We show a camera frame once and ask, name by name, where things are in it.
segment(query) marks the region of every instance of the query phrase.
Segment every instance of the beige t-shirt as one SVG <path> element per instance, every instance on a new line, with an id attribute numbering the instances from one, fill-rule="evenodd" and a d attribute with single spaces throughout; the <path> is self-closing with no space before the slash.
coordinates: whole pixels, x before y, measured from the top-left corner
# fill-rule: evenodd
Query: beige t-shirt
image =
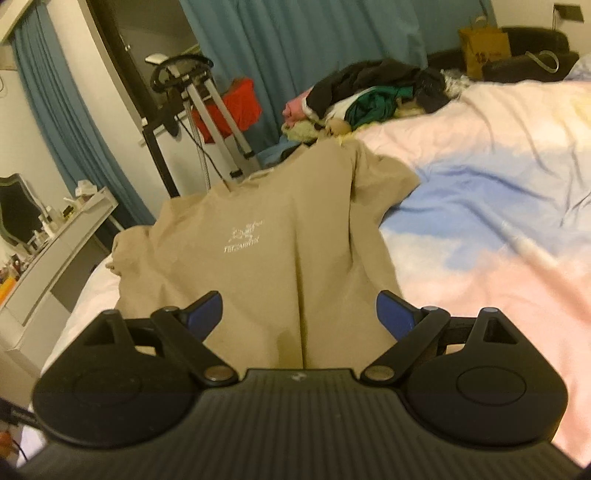
<path id="1" fill-rule="evenodd" d="M 395 343 L 375 313 L 381 290 L 400 294 L 378 227 L 417 185 L 398 160 L 325 140 L 242 184 L 170 200 L 154 226 L 116 237 L 117 308 L 145 317 L 217 290 L 223 318 L 204 344 L 241 374 L 359 372 Z"/>

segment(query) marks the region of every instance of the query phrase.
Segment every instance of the white bedding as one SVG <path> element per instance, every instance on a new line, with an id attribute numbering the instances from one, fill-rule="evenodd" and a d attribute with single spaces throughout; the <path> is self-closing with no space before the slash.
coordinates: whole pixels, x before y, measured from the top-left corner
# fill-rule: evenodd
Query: white bedding
<path id="1" fill-rule="evenodd" d="M 434 115 L 369 128 L 358 138 L 405 161 L 424 182 L 381 228 L 407 300 L 461 316 L 500 307 L 564 378 L 569 408 L 554 441 L 589 463 L 591 216 L 569 205 L 586 206 L 591 192 L 591 83 L 476 85 Z M 513 192 L 539 210 L 521 211 Z M 441 201 L 433 205 L 429 195 Z M 563 215 L 559 225 L 555 212 Z M 92 274 L 46 366 L 115 305 L 119 279 L 107 261 Z M 32 430 L 22 442 L 29 455 L 41 446 Z"/>

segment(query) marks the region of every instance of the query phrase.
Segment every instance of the mirror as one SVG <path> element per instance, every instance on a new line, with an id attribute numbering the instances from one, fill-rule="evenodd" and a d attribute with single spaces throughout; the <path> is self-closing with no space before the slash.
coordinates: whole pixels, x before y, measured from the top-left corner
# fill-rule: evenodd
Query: mirror
<path id="1" fill-rule="evenodd" d="M 0 235 L 13 247 L 27 242 L 33 231 L 42 231 L 41 211 L 22 177 L 0 177 Z"/>

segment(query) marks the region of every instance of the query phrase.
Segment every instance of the black sofa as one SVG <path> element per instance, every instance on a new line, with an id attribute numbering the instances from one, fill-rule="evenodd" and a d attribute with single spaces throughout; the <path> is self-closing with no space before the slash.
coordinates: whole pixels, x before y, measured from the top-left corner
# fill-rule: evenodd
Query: black sofa
<path id="1" fill-rule="evenodd" d="M 564 33 L 549 28 L 503 27 L 511 46 L 510 59 L 492 61 L 482 67 L 486 82 L 516 83 L 522 80 L 557 82 L 563 80 L 579 59 L 579 54 L 570 51 L 569 39 Z M 540 67 L 526 51 L 538 54 L 543 50 L 552 51 L 560 62 L 558 71 L 550 73 Z M 556 62 L 548 54 L 538 58 L 549 68 L 556 68 Z M 461 48 L 444 50 L 430 54 L 428 64 L 437 70 L 458 69 L 466 71 L 466 62 Z"/>

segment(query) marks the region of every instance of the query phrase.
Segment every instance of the green clothing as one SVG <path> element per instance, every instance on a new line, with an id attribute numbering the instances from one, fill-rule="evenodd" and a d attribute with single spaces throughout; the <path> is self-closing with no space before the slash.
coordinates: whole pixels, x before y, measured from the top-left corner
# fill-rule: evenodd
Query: green clothing
<path id="1" fill-rule="evenodd" d="M 384 122 L 394 117 L 396 98 L 412 98 L 413 87 L 376 87 L 360 96 L 345 114 L 353 130 L 371 122 Z"/>

